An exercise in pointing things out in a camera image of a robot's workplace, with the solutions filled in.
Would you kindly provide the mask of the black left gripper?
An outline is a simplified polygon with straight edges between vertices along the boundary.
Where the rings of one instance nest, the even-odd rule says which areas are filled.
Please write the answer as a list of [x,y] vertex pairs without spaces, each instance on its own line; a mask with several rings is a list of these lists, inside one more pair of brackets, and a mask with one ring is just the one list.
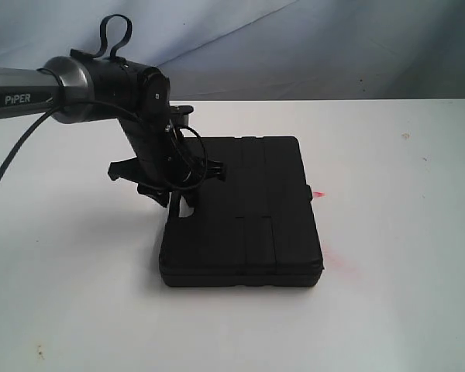
[[170,217],[190,217],[197,205],[197,191],[209,179],[226,179],[226,165],[211,160],[204,140],[190,126],[174,126],[171,118],[156,122],[120,119],[135,157],[113,162],[108,175],[137,185],[137,192],[166,208]]

